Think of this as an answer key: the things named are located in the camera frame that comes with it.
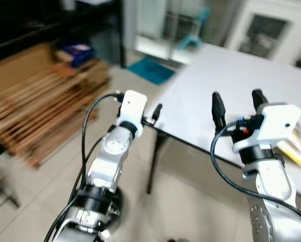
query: black cable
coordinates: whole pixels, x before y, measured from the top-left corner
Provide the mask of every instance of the black cable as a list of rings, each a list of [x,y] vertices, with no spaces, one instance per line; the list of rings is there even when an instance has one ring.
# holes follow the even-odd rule
[[[91,147],[91,149],[90,149],[90,151],[89,151],[89,153],[88,153],[88,155],[87,155],[87,157],[86,157],[86,159],[85,159],[85,166],[86,166],[86,164],[87,164],[87,162],[88,162],[88,160],[89,160],[89,158],[90,158],[90,156],[91,156],[93,150],[94,150],[95,147],[99,144],[99,142],[101,141],[102,138],[103,138],[103,136],[100,137],[100,138],[94,143],[94,145]],[[74,182],[74,185],[73,185],[73,187],[72,187],[72,191],[71,191],[71,195],[70,195],[70,198],[69,198],[68,203],[73,199],[74,194],[75,194],[76,191],[77,191],[77,186],[78,186],[78,183],[79,183],[81,174],[82,174],[82,167],[81,167],[81,169],[80,169],[80,171],[79,171],[79,173],[78,173],[78,175],[77,175],[76,181]]]
[[[55,229],[55,227],[56,227],[56,225],[58,224],[58,222],[59,222],[59,219],[60,218],[62,218],[65,214],[66,214],[66,212],[69,210],[69,208],[75,203],[75,201],[78,199],[78,196],[75,196],[74,198],[73,198],[73,200],[61,211],[61,213],[57,216],[57,218],[54,220],[54,222],[52,223],[52,225],[51,225],[51,227],[50,227],[50,229],[49,229],[49,231],[48,231],[48,233],[46,234],[46,237],[45,237],[45,239],[44,239],[44,242],[48,242],[49,241],[49,239],[50,239],[50,237],[51,237],[51,235],[52,235],[52,233],[53,233],[53,231],[54,231],[54,229]]]
[[[85,116],[85,120],[84,120],[84,124],[83,124],[83,128],[82,128],[82,140],[81,140],[81,157],[82,157],[82,171],[81,171],[81,182],[80,182],[80,188],[83,188],[83,186],[86,183],[86,166],[85,166],[85,161],[86,161],[86,153],[85,153],[85,139],[86,139],[86,129],[87,129],[87,123],[88,123],[88,119],[90,116],[90,113],[92,112],[92,110],[95,108],[95,106],[103,99],[107,98],[107,97],[117,97],[118,94],[116,93],[110,93],[110,94],[106,94],[104,96],[101,96],[100,98],[98,98],[97,100],[95,100],[93,102],[93,104],[89,107],[87,114]]]
[[[230,180],[221,170],[221,168],[219,167],[216,159],[215,159],[215,145],[217,140],[224,134],[224,132],[227,131],[228,128],[232,127],[232,126],[237,126],[237,125],[241,125],[242,126],[243,122],[242,121],[237,121],[237,122],[232,122],[230,124],[227,124],[227,126],[225,126],[221,131],[219,131],[213,138],[212,143],[211,143],[211,149],[210,149],[210,156],[211,156],[211,161],[212,164],[215,168],[215,170],[217,171],[217,173],[233,188],[237,189],[238,191],[247,194],[249,196],[252,197],[256,197],[256,198],[260,198],[260,199],[265,199],[274,203],[278,203],[288,209],[290,209],[291,211],[293,211],[294,213],[296,213],[299,217],[301,217],[301,211],[298,210],[297,208],[295,208],[294,206],[287,204],[286,202],[284,202],[283,200],[274,198],[274,197],[270,197],[264,194],[258,194],[254,191],[248,190],[246,188],[243,188],[239,185],[237,185],[235,182],[233,182],[232,180]]]

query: tiled floor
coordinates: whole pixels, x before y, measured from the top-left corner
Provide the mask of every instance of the tiled floor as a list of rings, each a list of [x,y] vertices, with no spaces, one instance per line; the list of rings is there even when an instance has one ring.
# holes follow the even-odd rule
[[[111,91],[134,89],[151,102],[163,88],[118,67],[111,69]],[[115,121],[118,105],[101,106],[100,120],[88,128],[87,147]],[[43,241],[48,228],[64,207],[80,168],[80,132],[35,171],[6,154],[0,157],[5,182],[22,206],[15,210],[0,197],[0,242]],[[177,141],[163,147],[154,192],[145,194],[154,131],[145,128],[134,141],[120,180],[128,212],[111,242],[166,242],[187,238],[190,242],[250,242],[249,209],[242,194],[228,187],[213,170],[209,157]],[[235,181],[238,169],[221,164]]]

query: stacked wood planks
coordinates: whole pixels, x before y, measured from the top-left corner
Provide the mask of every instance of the stacked wood planks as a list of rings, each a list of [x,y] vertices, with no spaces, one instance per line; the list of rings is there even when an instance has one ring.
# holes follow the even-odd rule
[[[80,129],[83,107],[108,88],[103,83],[92,94],[87,73],[65,77],[54,69],[41,71],[0,93],[0,141],[31,166],[38,166]]]

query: white table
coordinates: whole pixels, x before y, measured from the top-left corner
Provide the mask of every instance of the white table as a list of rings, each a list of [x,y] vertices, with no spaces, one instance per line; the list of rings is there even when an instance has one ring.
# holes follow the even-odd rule
[[[177,73],[147,113],[163,104],[155,128],[162,133],[198,148],[210,151],[215,126],[212,121],[212,93],[218,91],[224,101],[226,122],[254,114],[253,89],[261,88],[269,102],[287,102],[301,108],[301,69],[280,66],[268,60],[205,44],[193,62]],[[162,140],[156,142],[156,148]],[[242,167],[239,154],[233,153],[231,138],[220,139],[216,156]],[[151,192],[156,152],[150,174]],[[301,169],[286,161],[286,170],[301,195]]]

